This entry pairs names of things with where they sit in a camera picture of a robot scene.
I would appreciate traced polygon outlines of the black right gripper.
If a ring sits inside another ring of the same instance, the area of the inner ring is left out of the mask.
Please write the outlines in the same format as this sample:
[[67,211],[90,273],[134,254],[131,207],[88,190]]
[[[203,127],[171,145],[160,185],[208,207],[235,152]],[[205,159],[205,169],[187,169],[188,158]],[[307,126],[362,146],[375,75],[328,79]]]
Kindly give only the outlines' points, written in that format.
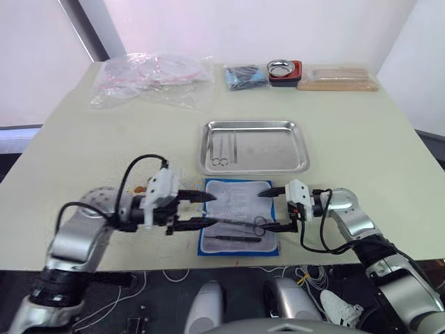
[[[286,193],[284,186],[270,188],[257,194],[260,198],[275,198]],[[298,233],[298,225],[303,222],[303,206],[300,203],[288,203],[287,210],[290,223],[283,225],[280,223],[267,223],[259,228],[274,233],[292,232]]]

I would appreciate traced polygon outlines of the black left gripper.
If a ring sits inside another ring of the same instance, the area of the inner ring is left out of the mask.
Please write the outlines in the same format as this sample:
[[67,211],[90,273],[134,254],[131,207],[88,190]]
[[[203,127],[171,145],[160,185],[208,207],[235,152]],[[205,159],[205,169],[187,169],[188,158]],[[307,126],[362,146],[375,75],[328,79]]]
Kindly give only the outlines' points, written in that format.
[[214,195],[198,190],[178,190],[177,199],[173,199],[165,206],[158,207],[152,211],[153,225],[165,228],[166,235],[174,232],[195,231],[207,228],[219,222],[217,218],[193,217],[186,221],[179,221],[179,201],[210,202],[217,200]]

